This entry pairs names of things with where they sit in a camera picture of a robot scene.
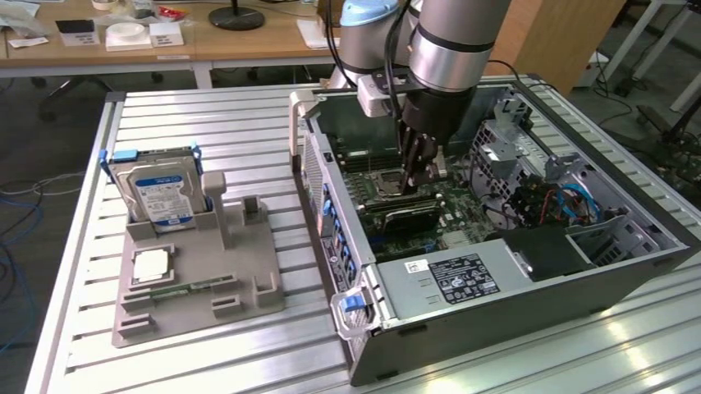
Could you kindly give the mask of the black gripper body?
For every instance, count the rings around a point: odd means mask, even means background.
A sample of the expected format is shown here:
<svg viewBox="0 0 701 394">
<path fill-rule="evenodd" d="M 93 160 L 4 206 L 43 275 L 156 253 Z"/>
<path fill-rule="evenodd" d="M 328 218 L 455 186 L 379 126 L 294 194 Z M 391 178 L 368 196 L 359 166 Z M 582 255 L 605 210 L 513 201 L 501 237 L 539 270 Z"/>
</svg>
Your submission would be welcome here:
<svg viewBox="0 0 701 394">
<path fill-rule="evenodd" d="M 477 90 L 471 87 L 458 93 L 432 89 L 411 91 L 406 94 L 403 123 L 419 134 L 434 137 L 439 145 L 446 145 L 460 127 Z"/>
</svg>

